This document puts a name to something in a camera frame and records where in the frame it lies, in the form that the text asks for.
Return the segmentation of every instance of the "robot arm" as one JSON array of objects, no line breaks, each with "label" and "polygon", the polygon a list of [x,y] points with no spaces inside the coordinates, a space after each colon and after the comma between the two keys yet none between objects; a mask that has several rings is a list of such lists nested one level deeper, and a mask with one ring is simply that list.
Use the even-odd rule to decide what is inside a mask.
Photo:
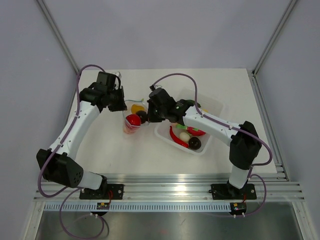
[{"label": "robot arm", "polygon": [[150,87],[152,92],[149,95],[148,119],[149,122],[161,122],[168,119],[172,123],[190,126],[200,129],[210,134],[230,147],[229,160],[233,164],[231,175],[228,180],[228,188],[230,194],[236,195],[248,181],[248,174],[253,160],[258,155],[261,144],[232,127],[243,129],[258,137],[254,125],[248,121],[244,124],[225,121],[221,118],[205,113],[213,119],[218,120],[230,127],[223,126],[210,119],[201,116],[196,107],[181,99],[175,101],[166,90],[161,87],[154,89]]},{"label": "robot arm", "polygon": [[[116,78],[118,79],[118,86],[115,84]],[[96,82],[80,92],[78,116],[74,112],[59,137],[49,149],[40,149],[36,155],[39,167],[42,168],[52,150],[60,145],[60,148],[43,172],[44,179],[71,188],[81,187],[93,190],[98,190],[102,185],[107,184],[103,176],[83,170],[74,159],[89,127],[104,108],[108,107],[111,112],[127,109],[120,78],[120,73],[99,72]],[[77,120],[61,145],[61,139],[68,131],[74,117],[77,117]]]}]

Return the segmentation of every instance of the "red pepper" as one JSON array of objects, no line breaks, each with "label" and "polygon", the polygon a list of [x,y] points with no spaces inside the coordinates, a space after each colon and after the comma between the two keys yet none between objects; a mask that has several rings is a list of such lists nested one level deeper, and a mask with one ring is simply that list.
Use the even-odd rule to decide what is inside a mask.
[{"label": "red pepper", "polygon": [[186,129],[186,131],[187,131],[188,133],[190,133],[192,136],[197,136],[197,137],[206,134],[204,131],[202,131],[202,130],[200,130],[200,129],[197,130],[197,129],[195,129],[195,128],[192,127],[192,126],[188,126],[187,129]]},{"label": "red pepper", "polygon": [[189,144],[188,144],[188,143],[182,141],[180,138],[178,138],[178,137],[174,134],[174,131],[172,130],[172,126],[170,126],[170,137],[172,138],[172,140],[173,140],[175,143],[177,143],[177,144],[179,144],[179,145],[181,145],[181,146],[183,146],[183,147],[185,147],[185,148],[187,148],[187,149],[189,148]]}]

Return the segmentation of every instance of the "yellow fruit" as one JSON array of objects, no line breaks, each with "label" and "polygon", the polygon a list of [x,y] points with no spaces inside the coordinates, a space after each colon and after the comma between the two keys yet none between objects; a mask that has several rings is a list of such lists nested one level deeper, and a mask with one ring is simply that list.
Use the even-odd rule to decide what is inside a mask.
[{"label": "yellow fruit", "polygon": [[138,105],[138,104],[133,104],[131,106],[131,113],[136,114],[138,111],[146,111],[144,106]]}]

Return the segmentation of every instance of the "white wall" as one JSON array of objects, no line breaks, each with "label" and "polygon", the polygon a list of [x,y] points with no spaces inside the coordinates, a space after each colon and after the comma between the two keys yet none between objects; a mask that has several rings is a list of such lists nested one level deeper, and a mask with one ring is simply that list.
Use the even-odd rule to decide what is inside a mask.
[{"label": "white wall", "polygon": [[1,1],[0,32],[0,236],[17,240],[37,189],[37,151],[63,128],[75,79],[33,0]]},{"label": "white wall", "polygon": [[320,1],[299,1],[258,81],[292,180],[320,229]]},{"label": "white wall", "polygon": [[79,66],[254,68],[290,0],[46,0]]}]

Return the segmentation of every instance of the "gray floor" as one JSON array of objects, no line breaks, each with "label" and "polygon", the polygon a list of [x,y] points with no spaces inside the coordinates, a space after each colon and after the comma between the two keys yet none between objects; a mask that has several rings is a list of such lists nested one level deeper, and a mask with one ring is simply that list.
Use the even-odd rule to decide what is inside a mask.
[{"label": "gray floor", "polygon": [[[68,230],[79,237],[92,237],[101,223],[94,217],[82,219],[83,212],[64,212]],[[98,239],[108,240],[302,240],[293,208],[288,203],[267,203],[261,212],[246,218],[217,216],[221,213],[129,213],[108,212],[109,225]],[[59,223],[58,212],[44,212],[37,240],[69,240]]]}]

